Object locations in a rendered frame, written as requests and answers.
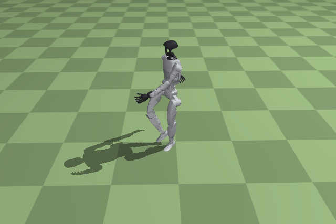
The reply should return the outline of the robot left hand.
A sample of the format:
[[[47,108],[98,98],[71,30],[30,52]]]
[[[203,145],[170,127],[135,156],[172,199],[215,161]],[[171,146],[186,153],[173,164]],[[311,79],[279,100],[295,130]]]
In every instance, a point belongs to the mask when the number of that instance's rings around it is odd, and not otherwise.
[[[137,94],[139,94],[139,95],[141,95],[141,96],[139,96],[139,97],[135,97],[135,98],[139,98],[139,99],[135,99],[136,102],[138,102],[138,103],[142,103],[142,102],[146,101],[148,98],[151,98],[149,94],[152,93],[152,92],[153,92],[153,91],[150,91],[150,92],[148,92],[147,94],[137,93]],[[138,101],[137,101],[137,100],[138,100]]]

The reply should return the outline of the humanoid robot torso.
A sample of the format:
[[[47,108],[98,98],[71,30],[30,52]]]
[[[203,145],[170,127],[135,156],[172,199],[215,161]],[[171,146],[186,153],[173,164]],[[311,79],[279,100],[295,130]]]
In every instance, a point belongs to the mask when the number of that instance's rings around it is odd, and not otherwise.
[[[164,79],[168,79],[169,75],[172,71],[172,68],[174,64],[177,62],[181,65],[179,59],[174,59],[173,57],[171,59],[173,60],[168,60],[168,56],[164,56],[163,58],[163,72],[164,72]],[[177,90],[175,88],[175,85],[179,84],[181,78],[181,72],[175,77],[175,79],[172,81],[172,83],[168,86],[167,89],[164,90],[164,94],[168,99],[172,99],[173,95],[177,96]]]

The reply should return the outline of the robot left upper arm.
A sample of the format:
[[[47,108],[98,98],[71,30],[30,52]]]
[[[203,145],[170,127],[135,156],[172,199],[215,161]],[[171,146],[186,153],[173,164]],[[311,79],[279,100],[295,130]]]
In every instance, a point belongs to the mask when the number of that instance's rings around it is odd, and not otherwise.
[[[181,72],[182,70],[182,67],[179,63],[175,63],[173,68],[172,68],[172,71],[169,75],[169,78],[168,79],[164,79],[162,81],[162,83],[164,84],[166,81],[168,81],[170,84],[172,83],[172,81],[175,79],[175,77]]]

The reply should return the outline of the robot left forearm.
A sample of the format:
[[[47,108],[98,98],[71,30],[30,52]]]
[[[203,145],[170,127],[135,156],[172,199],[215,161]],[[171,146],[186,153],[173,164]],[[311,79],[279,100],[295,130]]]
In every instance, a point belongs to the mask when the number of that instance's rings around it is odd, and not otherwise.
[[[163,85],[162,84],[159,85],[159,87],[154,89],[153,92],[149,94],[150,97],[154,97],[155,95],[158,95],[159,93],[161,93],[162,91],[167,89],[169,85],[170,85],[170,83],[168,81],[166,81]]]

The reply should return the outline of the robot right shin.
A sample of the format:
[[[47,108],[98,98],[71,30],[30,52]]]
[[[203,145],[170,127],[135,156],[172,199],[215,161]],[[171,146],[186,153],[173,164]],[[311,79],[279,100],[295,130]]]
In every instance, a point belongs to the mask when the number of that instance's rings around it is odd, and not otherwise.
[[[146,115],[147,116],[147,115]],[[148,116],[147,116],[148,117]],[[150,120],[150,122],[157,128],[157,130],[161,133],[161,135],[164,134],[164,130],[163,128],[161,127],[161,122],[159,120],[159,118],[157,117],[157,115],[155,114],[155,117],[153,118],[149,118],[148,119]]]

